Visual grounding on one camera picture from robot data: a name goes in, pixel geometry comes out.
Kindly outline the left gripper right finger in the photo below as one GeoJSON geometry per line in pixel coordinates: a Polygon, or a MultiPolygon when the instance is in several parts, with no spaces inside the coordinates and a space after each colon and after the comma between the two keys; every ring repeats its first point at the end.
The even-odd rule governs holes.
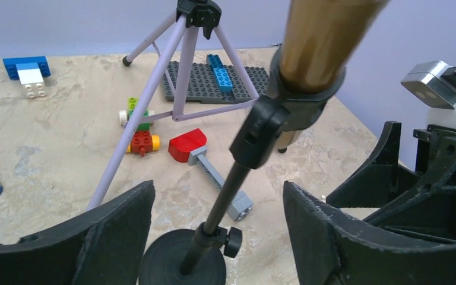
{"type": "Polygon", "coordinates": [[[293,182],[283,205],[300,284],[456,284],[456,243],[380,229],[293,182]]]}

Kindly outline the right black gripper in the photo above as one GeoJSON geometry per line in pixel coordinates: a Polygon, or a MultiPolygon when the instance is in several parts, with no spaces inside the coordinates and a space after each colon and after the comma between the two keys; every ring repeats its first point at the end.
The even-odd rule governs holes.
{"type": "Polygon", "coordinates": [[[456,242],[456,129],[414,129],[415,138],[434,148],[420,177],[399,164],[401,126],[395,121],[384,124],[369,157],[326,203],[337,208],[382,207],[364,221],[413,238],[456,242]]]}

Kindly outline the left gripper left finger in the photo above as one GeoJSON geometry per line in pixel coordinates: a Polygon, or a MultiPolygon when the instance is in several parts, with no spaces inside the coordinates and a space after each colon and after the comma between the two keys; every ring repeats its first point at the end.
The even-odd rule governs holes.
{"type": "Polygon", "coordinates": [[[151,225],[152,181],[48,229],[0,244],[0,284],[135,284],[151,225]]]}

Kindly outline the black microphone stand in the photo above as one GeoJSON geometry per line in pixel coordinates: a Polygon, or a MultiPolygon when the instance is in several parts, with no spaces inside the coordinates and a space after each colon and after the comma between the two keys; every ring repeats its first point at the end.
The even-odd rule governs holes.
{"type": "Polygon", "coordinates": [[[229,203],[249,172],[267,162],[283,133],[303,131],[318,120],[346,76],[346,66],[340,65],[324,89],[305,93],[284,82],[280,59],[277,51],[267,92],[256,100],[230,146],[234,163],[206,221],[195,230],[172,230],[158,237],[142,258],[140,284],[226,283],[225,259],[236,257],[243,241],[241,230],[220,227],[229,203]]]}

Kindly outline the gold microphone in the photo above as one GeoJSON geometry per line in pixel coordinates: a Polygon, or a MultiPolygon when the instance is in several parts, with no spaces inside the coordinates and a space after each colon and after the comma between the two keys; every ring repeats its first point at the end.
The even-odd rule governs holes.
{"type": "Polygon", "coordinates": [[[291,1],[271,75],[291,113],[276,143],[285,153],[341,87],[346,63],[388,1],[291,1]]]}

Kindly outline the red brick yellow wheels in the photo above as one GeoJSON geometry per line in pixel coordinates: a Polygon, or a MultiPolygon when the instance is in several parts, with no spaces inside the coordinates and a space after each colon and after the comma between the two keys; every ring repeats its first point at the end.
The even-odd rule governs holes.
{"type": "Polygon", "coordinates": [[[144,157],[147,153],[158,151],[161,147],[160,137],[151,135],[149,131],[137,131],[129,143],[126,153],[144,157]]]}

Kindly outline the red and grey brick hammer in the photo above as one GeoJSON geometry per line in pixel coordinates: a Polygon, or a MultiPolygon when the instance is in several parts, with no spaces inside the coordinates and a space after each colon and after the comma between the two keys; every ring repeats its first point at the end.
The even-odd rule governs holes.
{"type": "MultiPolygon", "coordinates": [[[[208,160],[207,137],[199,129],[193,129],[169,140],[168,152],[179,163],[197,165],[212,180],[217,190],[222,190],[225,179],[208,160]]],[[[233,221],[241,221],[252,211],[253,202],[243,190],[239,190],[226,210],[233,221]]]]}

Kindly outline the dark grey building baseplate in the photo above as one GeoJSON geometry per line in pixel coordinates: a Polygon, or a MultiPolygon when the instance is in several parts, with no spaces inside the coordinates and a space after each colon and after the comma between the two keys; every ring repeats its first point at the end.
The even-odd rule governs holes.
{"type": "MultiPolygon", "coordinates": [[[[219,90],[217,81],[207,64],[194,63],[192,66],[186,100],[202,104],[232,105],[249,101],[248,91],[239,78],[235,68],[226,65],[227,73],[232,82],[232,90],[223,93],[219,90]]],[[[268,73],[263,67],[247,66],[248,73],[257,93],[265,95],[268,86],[268,73]]]]}

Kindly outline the blue and white bricks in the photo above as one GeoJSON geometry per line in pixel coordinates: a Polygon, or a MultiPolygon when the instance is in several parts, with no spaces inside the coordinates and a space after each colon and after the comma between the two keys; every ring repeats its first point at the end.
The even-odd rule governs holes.
{"type": "Polygon", "coordinates": [[[10,80],[18,80],[29,99],[46,96],[44,78],[51,72],[45,56],[3,58],[2,63],[10,80]]]}

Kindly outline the blue brick stack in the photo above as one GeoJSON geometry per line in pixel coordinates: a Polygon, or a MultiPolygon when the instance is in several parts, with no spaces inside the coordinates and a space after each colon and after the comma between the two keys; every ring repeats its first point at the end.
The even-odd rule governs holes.
{"type": "Polygon", "coordinates": [[[217,83],[217,87],[222,93],[230,93],[233,88],[232,81],[227,72],[227,69],[221,62],[218,55],[208,54],[207,64],[209,65],[214,79],[217,83]]]}

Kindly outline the lilac music stand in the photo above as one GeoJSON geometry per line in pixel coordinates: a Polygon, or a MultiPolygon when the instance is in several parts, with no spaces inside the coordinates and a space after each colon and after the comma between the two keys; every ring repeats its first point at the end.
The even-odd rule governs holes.
{"type": "Polygon", "coordinates": [[[220,19],[221,8],[214,1],[178,1],[176,11],[166,17],[143,42],[122,59],[122,63],[126,67],[130,66],[146,48],[154,46],[155,41],[168,28],[172,29],[172,35],[164,51],[158,52],[159,59],[142,95],[137,99],[129,99],[128,109],[120,113],[123,133],[87,206],[88,210],[96,208],[102,203],[126,149],[140,125],[167,117],[171,117],[174,121],[185,121],[243,109],[252,106],[256,99],[261,96],[257,93],[245,66],[222,29],[220,19]],[[199,31],[203,32],[206,39],[210,39],[212,34],[217,36],[232,63],[231,66],[235,68],[249,93],[251,98],[249,101],[188,115],[184,113],[199,31]],[[173,107],[168,112],[145,116],[145,111],[147,111],[148,105],[161,83],[164,84],[166,94],[173,102],[173,107]]]}

